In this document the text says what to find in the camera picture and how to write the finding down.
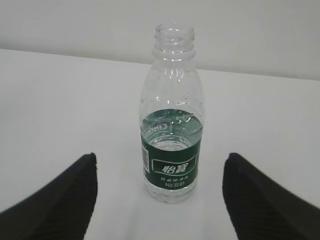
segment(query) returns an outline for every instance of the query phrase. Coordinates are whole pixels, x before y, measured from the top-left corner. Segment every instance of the white surface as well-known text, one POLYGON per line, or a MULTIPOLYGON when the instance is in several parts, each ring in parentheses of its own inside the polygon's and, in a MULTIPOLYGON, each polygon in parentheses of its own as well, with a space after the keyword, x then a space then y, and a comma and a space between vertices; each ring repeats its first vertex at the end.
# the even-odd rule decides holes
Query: white surface
POLYGON ((151 63, 155 27, 195 28, 201 68, 320 80, 319 0, 1 0, 0 48, 151 63))
POLYGON ((153 200, 143 188, 138 121, 149 67, 0 50, 0 211, 90 152, 99 192, 88 240, 235 240, 222 196, 230 152, 320 207, 320 82, 206 70, 195 194, 153 200))

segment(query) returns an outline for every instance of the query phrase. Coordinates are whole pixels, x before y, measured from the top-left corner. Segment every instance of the white wall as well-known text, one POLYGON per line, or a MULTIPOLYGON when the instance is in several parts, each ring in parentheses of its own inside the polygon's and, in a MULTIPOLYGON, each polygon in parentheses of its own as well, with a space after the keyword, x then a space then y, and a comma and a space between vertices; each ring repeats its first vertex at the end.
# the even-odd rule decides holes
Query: white wall
POLYGON ((1 0, 0 48, 151 63, 154 28, 195 28, 202 69, 320 80, 320 0, 1 0))

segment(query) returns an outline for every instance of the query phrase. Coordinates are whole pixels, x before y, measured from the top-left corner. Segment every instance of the water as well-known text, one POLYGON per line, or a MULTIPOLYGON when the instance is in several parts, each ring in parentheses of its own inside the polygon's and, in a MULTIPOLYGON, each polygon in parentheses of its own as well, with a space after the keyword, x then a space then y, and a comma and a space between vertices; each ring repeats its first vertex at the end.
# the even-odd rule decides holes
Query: water
MULTIPOLYGON (((202 123, 194 114, 178 109, 163 109, 151 113, 142 121, 141 136, 149 151, 152 151, 149 147, 152 146, 166 152, 185 155, 194 151, 196 145, 200 144, 202 129, 202 123)), ((188 185, 180 189, 165 189, 156 186, 146 176, 144 182, 148 192, 154 198, 162 202, 175 203, 185 200, 192 194, 197 182, 196 175, 197 173, 195 173, 193 181, 188 182, 188 185)))

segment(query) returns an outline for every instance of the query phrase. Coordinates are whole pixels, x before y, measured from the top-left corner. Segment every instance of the black rubber pad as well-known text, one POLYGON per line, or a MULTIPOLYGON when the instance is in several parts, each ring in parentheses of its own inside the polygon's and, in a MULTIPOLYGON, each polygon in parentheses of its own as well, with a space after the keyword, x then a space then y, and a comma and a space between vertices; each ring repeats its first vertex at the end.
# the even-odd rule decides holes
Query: black rubber pad
POLYGON ((82 156, 0 214, 0 240, 83 240, 98 194, 96 156, 82 156))
POLYGON ((320 240, 320 210, 237 153, 225 162, 222 189, 239 240, 320 240))

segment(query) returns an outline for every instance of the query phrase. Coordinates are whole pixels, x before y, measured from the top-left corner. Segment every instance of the bottle opening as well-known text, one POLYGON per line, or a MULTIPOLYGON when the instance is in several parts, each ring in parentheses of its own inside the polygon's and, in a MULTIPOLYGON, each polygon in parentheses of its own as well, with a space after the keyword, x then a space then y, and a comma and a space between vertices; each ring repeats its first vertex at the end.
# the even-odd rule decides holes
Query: bottle opening
POLYGON ((180 61, 196 55, 193 27, 177 23, 162 24, 157 26, 155 31, 153 55, 156 58, 180 61))

